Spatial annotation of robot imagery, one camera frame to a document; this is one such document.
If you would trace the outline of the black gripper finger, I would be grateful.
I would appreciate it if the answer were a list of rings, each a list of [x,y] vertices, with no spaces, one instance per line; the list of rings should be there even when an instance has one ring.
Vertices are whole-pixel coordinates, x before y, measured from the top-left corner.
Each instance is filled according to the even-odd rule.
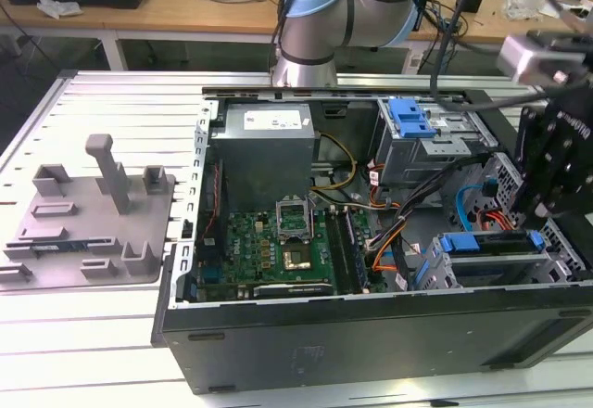
[[[542,159],[535,168],[533,185],[536,187],[534,209],[536,217],[550,216],[552,209],[556,206],[555,199],[563,188],[562,167],[563,157],[550,157]]]
[[[556,119],[542,106],[522,108],[515,161],[523,182],[515,195],[514,208],[520,213],[535,213],[549,191],[550,161],[546,154],[556,133]]]

